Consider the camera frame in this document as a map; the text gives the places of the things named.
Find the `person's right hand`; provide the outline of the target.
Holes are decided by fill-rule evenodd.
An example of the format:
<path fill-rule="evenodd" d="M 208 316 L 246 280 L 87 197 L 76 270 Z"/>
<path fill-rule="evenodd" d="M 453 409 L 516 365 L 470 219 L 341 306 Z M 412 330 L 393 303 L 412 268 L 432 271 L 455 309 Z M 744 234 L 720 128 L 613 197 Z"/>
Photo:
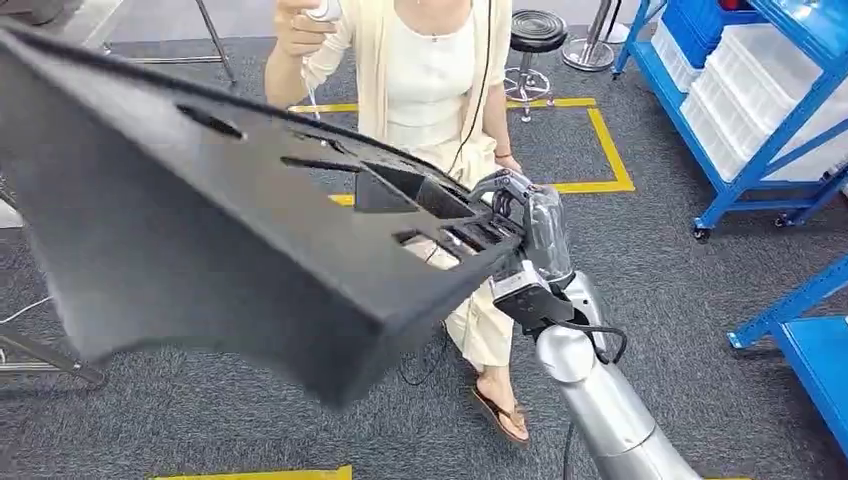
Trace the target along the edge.
<path fill-rule="evenodd" d="M 310 18 L 306 11 L 321 6 L 321 1 L 277 0 L 274 15 L 275 53 L 302 57 L 317 51 L 325 38 L 336 32 L 333 22 Z"/>

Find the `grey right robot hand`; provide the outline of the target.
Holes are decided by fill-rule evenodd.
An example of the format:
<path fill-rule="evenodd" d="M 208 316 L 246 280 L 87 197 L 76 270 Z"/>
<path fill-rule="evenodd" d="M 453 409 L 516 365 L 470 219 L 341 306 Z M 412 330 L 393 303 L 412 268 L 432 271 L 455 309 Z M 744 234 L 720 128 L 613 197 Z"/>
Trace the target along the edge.
<path fill-rule="evenodd" d="M 521 256 L 533 263 L 542 279 L 559 288 L 573 280 L 564 210 L 556 189 L 501 169 L 482 178 L 470 199 L 489 202 L 494 213 L 522 226 Z"/>

